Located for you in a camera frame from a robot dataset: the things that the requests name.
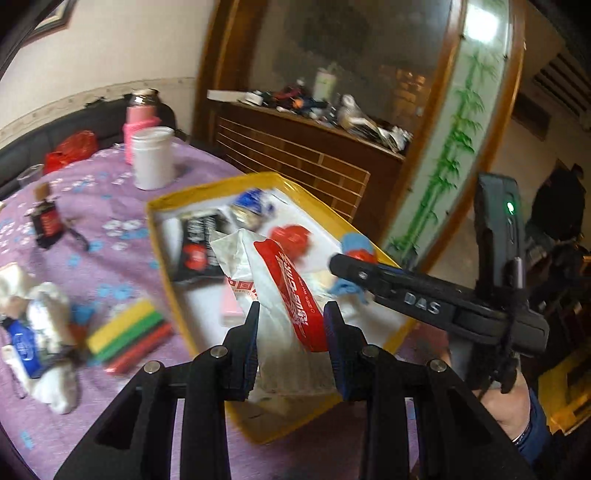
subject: purple tablecloth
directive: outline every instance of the purple tablecloth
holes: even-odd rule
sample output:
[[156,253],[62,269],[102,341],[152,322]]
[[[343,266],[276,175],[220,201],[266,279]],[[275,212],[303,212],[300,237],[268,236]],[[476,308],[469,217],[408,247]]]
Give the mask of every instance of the purple tablecloth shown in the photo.
[[[91,305],[96,313],[91,328],[105,321],[110,309],[149,295],[166,311],[145,224],[145,202],[191,185],[238,175],[230,164],[186,144],[174,145],[181,176],[165,189],[143,192],[134,187],[124,152],[111,148],[92,158],[45,176],[50,181],[61,215],[74,219],[76,229],[90,242],[83,252],[70,235],[49,251],[36,247],[33,229],[24,215],[33,202],[32,186],[7,200],[0,213],[0,266],[17,262],[39,281],[59,285],[72,303]],[[183,340],[175,335],[150,355],[165,365],[190,360]],[[86,430],[113,400],[126,378],[106,375],[99,366],[78,370],[80,403],[67,415],[15,393],[11,373],[0,362],[0,423],[41,480],[53,478]],[[176,433],[180,427],[177,415]],[[363,415],[341,404],[297,432],[265,446],[248,443],[228,422],[230,465],[236,479],[355,479],[364,425]],[[178,442],[173,449],[173,478],[178,478]],[[417,454],[411,445],[411,461]]]

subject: bolt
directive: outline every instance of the bolt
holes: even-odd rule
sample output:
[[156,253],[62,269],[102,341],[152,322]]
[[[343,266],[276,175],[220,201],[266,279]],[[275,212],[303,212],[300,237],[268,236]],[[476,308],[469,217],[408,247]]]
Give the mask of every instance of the bolt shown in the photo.
[[150,360],[144,365],[144,372],[147,374],[155,374],[158,370],[160,370],[160,362],[156,360]]
[[447,370],[447,363],[439,359],[431,360],[429,366],[431,367],[431,370],[437,372],[438,374]]
[[213,347],[209,351],[209,353],[214,358],[221,358],[221,357],[226,356],[228,354],[228,349],[226,347],[224,347],[223,345],[216,345],[215,347]]
[[379,347],[375,345],[365,345],[361,349],[361,354],[367,358],[375,358],[379,355]]

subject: black package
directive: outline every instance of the black package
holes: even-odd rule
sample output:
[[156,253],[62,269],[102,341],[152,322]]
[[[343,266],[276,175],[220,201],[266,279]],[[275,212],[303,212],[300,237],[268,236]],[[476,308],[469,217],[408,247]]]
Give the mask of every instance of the black package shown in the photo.
[[189,284],[204,278],[223,278],[224,273],[209,244],[209,230],[226,229],[226,219],[218,210],[191,212],[181,216],[183,247],[173,281]]

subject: green stripe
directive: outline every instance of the green stripe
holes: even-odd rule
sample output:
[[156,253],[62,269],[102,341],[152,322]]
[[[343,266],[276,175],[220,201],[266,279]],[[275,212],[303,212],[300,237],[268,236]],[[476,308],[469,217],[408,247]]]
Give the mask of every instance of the green stripe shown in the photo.
[[162,315],[159,312],[150,313],[98,352],[95,358],[99,362],[106,362],[112,359],[130,343],[135,342],[139,337],[162,322],[162,320]]

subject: bracelet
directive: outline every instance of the bracelet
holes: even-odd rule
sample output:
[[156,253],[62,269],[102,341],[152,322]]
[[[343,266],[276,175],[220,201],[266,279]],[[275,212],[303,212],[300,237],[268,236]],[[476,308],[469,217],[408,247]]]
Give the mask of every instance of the bracelet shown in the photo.
[[527,427],[525,428],[525,430],[523,431],[523,433],[521,435],[519,435],[517,438],[513,439],[513,445],[515,445],[517,448],[519,448],[526,440],[526,438],[530,435],[531,432],[531,417],[527,422]]

